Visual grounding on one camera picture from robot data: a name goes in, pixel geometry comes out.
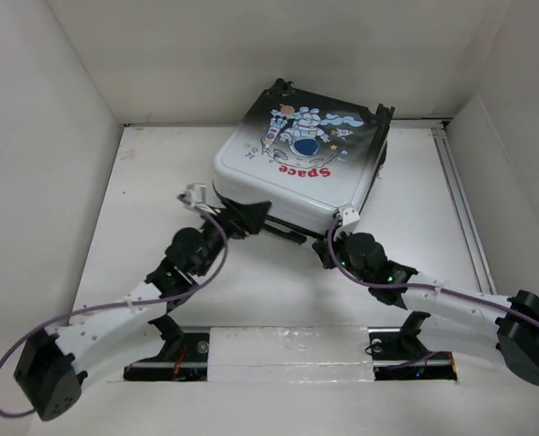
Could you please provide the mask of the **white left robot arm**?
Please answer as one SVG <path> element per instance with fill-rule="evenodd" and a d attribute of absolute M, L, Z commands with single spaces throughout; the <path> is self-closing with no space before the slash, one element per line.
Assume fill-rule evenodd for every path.
<path fill-rule="evenodd" d="M 173 359 L 183 332 L 171 311 L 220 273 L 230 240 L 260 233 L 272 206 L 224 199 L 214 208 L 188 193 L 179 199 L 204 222 L 177 231 L 154 271 L 120 301 L 82 308 L 82 321 L 41 327 L 25 341 L 15 381 L 41 421 L 67 412 L 85 389 L 119 367 L 148 357 Z"/>

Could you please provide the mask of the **black white astronaut suitcase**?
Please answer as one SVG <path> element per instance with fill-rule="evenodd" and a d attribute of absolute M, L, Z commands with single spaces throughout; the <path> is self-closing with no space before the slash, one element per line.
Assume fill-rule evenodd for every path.
<path fill-rule="evenodd" d="M 295 243 L 334 213 L 362 211 L 387 151 L 394 108 L 315 94 L 282 78 L 258 96 L 214 160 L 221 199 L 272 207 L 264 230 Z"/>

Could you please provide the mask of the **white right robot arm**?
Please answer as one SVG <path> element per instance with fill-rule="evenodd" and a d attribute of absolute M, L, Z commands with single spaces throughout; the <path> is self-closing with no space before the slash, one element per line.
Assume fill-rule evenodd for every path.
<path fill-rule="evenodd" d="M 390 260 L 370 233 L 330 233 L 312 248 L 326 270 L 364 286 L 381 304 L 409 313 L 392 339 L 395 369 L 436 352 L 457 352 L 504 365 L 539 386 L 539 296 L 450 290 L 415 268 Z"/>

